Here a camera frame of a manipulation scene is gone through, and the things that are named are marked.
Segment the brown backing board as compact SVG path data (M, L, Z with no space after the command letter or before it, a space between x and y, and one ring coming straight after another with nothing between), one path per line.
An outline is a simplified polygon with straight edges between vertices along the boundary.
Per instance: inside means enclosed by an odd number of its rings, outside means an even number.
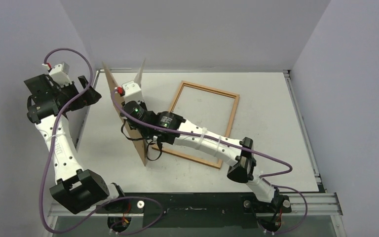
M103 69L104 69L104 72L105 72L105 76L106 76L106 79L107 79L107 83L108 83L108 87L109 87L109 90L110 90L111 99L113 101L113 106L114 106L114 108L115 108L115 110L116 110L116 112L117 112L117 114L118 114L118 116L121 119L122 124L123 124L123 122L125 121L125 119L128 118L122 112L122 107L125 104L125 102L123 101L123 98L116 91L117 87L122 86L122 85L119 85L117 83L116 79L113 76L112 71L110 70L109 66L104 61L102 62L102 66L103 66ZM138 138L140 136L139 131L137 131L137 130L131 130L130 127L129 127L129 125L127 123L125 124L125 127L124 127L123 131L124 131L124 133L125 133L125 135L127 137ZM138 156L139 156L139 158L141 159L141 161L143 163L143 166L146 166L147 162L148 162L148 159L147 159L148 152L146 151L147 142L145 140L130 141L130 142L132 142L135 150L137 151Z

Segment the wooden picture frame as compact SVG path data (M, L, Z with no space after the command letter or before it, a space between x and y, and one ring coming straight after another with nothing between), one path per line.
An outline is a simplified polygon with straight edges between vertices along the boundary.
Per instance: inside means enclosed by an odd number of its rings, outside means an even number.
M182 81L169 106L169 111L181 115L201 128L229 137L235 118L239 94L193 82ZM223 161L184 146L164 144L166 154L184 158L212 168L221 169Z

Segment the photo print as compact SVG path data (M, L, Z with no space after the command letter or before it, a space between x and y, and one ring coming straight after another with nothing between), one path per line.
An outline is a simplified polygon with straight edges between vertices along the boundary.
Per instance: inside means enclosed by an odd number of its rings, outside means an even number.
M134 82L139 86L142 87L142 76L143 76L143 71L146 63L146 58L143 59L143 62L134 78Z

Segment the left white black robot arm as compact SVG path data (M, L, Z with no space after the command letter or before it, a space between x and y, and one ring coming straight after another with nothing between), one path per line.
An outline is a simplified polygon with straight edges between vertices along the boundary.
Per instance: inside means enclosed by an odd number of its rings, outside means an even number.
M85 92L80 94L68 76L56 82L54 76L41 74L24 81L31 95L27 99L27 117L40 132L51 154L55 186L51 196L73 214L108 200L117 213L127 208L127 198L116 183L107 184L97 173L84 169L76 160L77 151L69 132L66 112L93 105L101 94L88 85L85 76L78 77ZM77 97L66 109L62 107Z

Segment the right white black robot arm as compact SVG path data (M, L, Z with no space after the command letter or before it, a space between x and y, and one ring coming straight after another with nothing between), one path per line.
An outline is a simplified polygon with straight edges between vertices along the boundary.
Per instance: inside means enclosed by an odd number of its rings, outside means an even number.
M184 117L171 113L154 113L146 110L136 101L123 105L120 114L132 129L145 139L150 139L158 147L170 144L191 148L216 157L228 166L227 178L245 184L255 195L262 210L276 212L288 210L291 203L287 196L266 181L255 171L257 162L252 149L253 140L223 137L199 127Z

